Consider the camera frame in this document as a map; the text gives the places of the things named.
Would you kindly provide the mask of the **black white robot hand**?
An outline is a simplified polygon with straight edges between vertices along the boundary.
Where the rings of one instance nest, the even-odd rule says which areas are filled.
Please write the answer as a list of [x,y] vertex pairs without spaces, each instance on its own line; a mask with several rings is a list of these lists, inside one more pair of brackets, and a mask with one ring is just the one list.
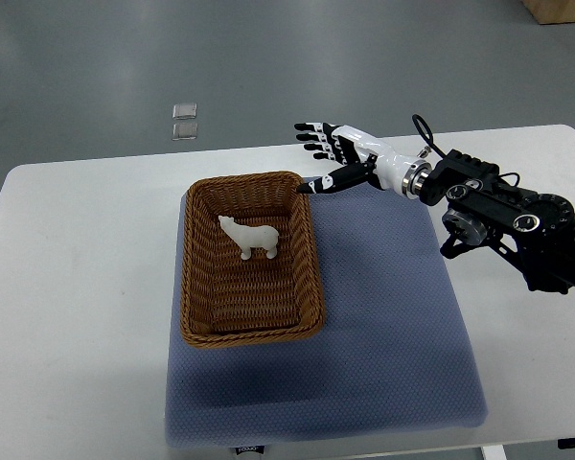
[[297,139],[315,159],[332,160],[340,167],[297,187],[300,194],[333,194],[364,182],[410,199],[431,172],[418,155],[398,154],[382,141],[352,126],[328,123],[296,124]]

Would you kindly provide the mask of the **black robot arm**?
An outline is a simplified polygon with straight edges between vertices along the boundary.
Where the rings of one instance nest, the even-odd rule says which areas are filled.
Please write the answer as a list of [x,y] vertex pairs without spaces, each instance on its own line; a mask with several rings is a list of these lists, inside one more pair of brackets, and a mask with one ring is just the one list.
[[448,239],[441,254],[454,259],[489,247],[518,270],[532,291],[566,294],[575,288],[575,210],[554,194],[507,182],[499,166],[459,150],[443,152],[418,114],[413,124],[440,160],[408,189],[425,205],[448,204],[442,223]]

